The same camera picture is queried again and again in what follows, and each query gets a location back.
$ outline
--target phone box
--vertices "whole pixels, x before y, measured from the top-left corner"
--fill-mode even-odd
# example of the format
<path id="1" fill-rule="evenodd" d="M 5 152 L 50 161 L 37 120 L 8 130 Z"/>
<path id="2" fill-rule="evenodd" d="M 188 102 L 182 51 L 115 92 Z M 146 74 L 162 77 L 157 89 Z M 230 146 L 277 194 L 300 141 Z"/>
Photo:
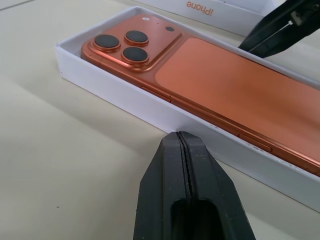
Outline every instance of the phone box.
<path id="1" fill-rule="evenodd" d="M 166 133 L 186 131 L 200 137 L 216 159 L 320 212 L 320 177 L 291 165 L 80 58 L 84 42 L 129 17 L 143 13 L 172 22 L 208 42 L 320 88 L 317 81 L 138 6 L 124 10 L 56 44 L 61 77 Z"/>
<path id="2" fill-rule="evenodd" d="M 277 4 L 275 0 L 134 0 L 247 36 Z"/>

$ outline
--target smartphone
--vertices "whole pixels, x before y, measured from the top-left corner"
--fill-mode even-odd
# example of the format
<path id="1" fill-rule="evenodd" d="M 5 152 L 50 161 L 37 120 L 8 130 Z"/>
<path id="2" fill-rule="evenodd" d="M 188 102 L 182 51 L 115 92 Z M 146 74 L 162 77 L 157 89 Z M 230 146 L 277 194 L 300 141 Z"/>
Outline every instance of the smartphone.
<path id="1" fill-rule="evenodd" d="M 81 57 L 320 177 L 320 91 L 152 15 L 85 42 Z"/>

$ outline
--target table surface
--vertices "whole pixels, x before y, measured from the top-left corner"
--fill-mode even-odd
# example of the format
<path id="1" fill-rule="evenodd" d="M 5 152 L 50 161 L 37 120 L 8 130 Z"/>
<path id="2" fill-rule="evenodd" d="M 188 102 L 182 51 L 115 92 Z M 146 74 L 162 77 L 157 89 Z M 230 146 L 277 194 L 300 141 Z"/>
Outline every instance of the table surface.
<path id="1" fill-rule="evenodd" d="M 54 44 L 136 4 L 35 0 L 0 12 L 1 240 L 132 239 L 139 183 L 165 133 L 60 78 Z M 243 39 L 151 9 L 235 45 Z M 271 60 L 320 79 L 319 39 Z M 257 239 L 319 239 L 319 213 L 221 166 Z"/>

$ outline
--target black plastic tool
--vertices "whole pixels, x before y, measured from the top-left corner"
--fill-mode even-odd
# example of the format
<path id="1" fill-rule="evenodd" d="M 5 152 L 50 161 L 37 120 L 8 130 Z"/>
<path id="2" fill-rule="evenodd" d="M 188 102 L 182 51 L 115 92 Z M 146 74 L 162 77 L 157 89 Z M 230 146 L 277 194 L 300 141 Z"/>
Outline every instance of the black plastic tool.
<path id="1" fill-rule="evenodd" d="M 258 57 L 280 53 L 320 28 L 320 0 L 287 0 L 265 16 L 239 46 Z"/>
<path id="2" fill-rule="evenodd" d="M 255 240 L 236 188 L 202 140 L 164 137 L 141 182 L 133 240 Z"/>

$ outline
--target camera lens ring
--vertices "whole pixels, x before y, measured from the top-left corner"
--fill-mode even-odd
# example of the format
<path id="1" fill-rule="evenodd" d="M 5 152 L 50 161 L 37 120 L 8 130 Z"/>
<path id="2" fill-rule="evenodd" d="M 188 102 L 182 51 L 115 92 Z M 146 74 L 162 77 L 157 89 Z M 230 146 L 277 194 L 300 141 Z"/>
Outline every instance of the camera lens ring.
<path id="1" fill-rule="evenodd" d="M 129 64 L 144 65 L 148 62 L 148 53 L 136 46 L 129 46 L 125 48 L 121 53 L 122 58 Z"/>
<path id="2" fill-rule="evenodd" d="M 99 47 L 112 49 L 117 47 L 120 44 L 120 41 L 113 35 L 101 34 L 94 38 L 94 43 Z"/>

